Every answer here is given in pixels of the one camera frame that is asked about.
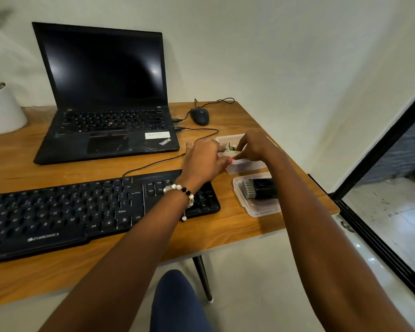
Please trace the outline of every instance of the black metal leg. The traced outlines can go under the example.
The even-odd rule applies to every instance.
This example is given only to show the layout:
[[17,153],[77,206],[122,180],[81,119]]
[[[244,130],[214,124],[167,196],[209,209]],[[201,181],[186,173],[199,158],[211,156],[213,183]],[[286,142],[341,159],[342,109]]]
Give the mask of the black metal leg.
[[212,297],[212,294],[210,293],[210,287],[209,282],[207,281],[208,277],[206,276],[206,269],[205,264],[203,263],[203,258],[201,255],[198,255],[193,257],[192,261],[194,261],[195,268],[197,269],[198,276],[200,277],[201,284],[206,294],[206,298],[208,299],[209,303],[212,303],[214,301],[214,297]]

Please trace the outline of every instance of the laptop screen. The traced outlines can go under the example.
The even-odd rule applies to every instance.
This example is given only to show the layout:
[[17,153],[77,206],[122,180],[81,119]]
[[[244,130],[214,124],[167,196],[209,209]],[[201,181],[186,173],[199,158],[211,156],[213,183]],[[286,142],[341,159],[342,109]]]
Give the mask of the laptop screen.
[[161,33],[33,23],[57,106],[167,104]]

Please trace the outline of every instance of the floor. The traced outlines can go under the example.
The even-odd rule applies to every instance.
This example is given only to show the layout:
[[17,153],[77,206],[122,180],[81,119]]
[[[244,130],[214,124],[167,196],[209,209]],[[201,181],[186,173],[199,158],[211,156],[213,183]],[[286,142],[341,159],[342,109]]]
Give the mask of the floor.
[[357,186],[343,200],[415,271],[415,181]]
[[[334,217],[340,224],[342,218]],[[357,234],[344,230],[379,282],[415,328],[415,296],[378,260]],[[131,331],[148,331],[155,286],[169,269],[192,283],[217,332],[323,331],[309,304],[293,260],[286,231],[224,246],[204,255],[214,295],[208,304],[192,260],[157,269]],[[35,297],[0,307],[0,332],[35,332],[66,296]]]

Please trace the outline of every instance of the black mouse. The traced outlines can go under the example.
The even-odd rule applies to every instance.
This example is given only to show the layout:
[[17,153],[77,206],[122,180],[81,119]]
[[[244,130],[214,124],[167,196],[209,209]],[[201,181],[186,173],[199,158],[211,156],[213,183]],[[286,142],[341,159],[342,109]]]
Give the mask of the black mouse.
[[209,124],[209,112],[204,108],[191,109],[191,118],[197,125],[205,126]]

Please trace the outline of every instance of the hand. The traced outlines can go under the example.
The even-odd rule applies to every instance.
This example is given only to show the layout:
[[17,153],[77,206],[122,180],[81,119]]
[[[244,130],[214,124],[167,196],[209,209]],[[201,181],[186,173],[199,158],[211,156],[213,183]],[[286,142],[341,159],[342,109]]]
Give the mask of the hand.
[[273,155],[284,154],[284,151],[277,147],[261,130],[249,130],[241,138],[237,146],[241,151],[235,159],[247,158],[251,161],[263,161],[267,164]]
[[177,179],[177,184],[187,185],[191,191],[198,191],[201,186],[214,179],[221,170],[232,163],[228,156],[218,157],[218,152],[225,149],[213,139],[201,139],[194,145],[186,141],[186,156],[183,170]]

